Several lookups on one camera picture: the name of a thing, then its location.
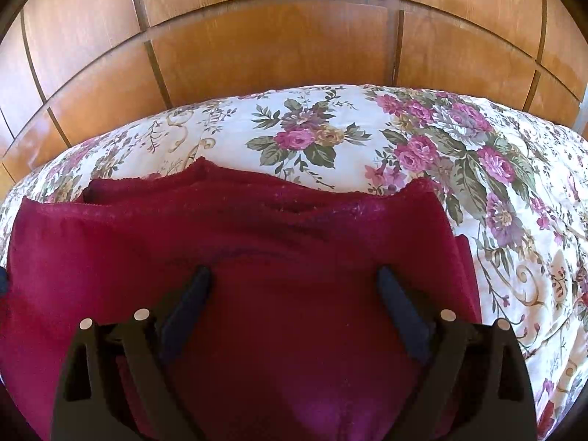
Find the magenta red shirt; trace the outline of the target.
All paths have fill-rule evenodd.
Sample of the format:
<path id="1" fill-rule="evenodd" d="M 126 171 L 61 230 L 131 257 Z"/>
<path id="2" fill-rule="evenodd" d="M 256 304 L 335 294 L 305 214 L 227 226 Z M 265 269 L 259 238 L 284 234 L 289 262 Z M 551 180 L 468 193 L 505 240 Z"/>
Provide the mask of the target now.
<path id="1" fill-rule="evenodd" d="M 199 160 L 155 180 L 95 182 L 80 201 L 24 200 L 1 299 L 1 373 L 50 434 L 79 323 L 128 320 L 196 269 L 211 296 L 165 373 L 210 440 L 379 440 L 416 383 L 379 297 L 388 266 L 434 312 L 479 322 L 465 237 L 424 179 L 330 193 Z"/>

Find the floral bed cover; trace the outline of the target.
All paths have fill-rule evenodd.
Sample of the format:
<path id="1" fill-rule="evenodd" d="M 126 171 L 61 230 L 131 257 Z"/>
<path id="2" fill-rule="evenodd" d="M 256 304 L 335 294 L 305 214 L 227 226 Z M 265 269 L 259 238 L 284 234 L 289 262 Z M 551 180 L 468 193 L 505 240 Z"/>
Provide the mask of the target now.
<path id="1" fill-rule="evenodd" d="M 8 243 L 24 198 L 71 201 L 95 178 L 171 175 L 198 158 L 315 189 L 391 195 L 427 177 L 469 240 L 483 317 L 512 323 L 540 439 L 587 383 L 587 142 L 486 98 L 310 86 L 218 98 L 94 136 L 1 196 Z"/>

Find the wooden panelled wardrobe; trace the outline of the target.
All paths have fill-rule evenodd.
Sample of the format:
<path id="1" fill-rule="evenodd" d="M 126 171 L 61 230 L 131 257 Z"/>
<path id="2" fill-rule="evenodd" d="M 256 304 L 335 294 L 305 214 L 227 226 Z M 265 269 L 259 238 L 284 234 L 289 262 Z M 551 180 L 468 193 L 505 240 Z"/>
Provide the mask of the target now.
<path id="1" fill-rule="evenodd" d="M 309 84 L 472 94 L 587 129 L 587 21 L 569 0 L 4 1 L 3 191 L 144 116 Z"/>

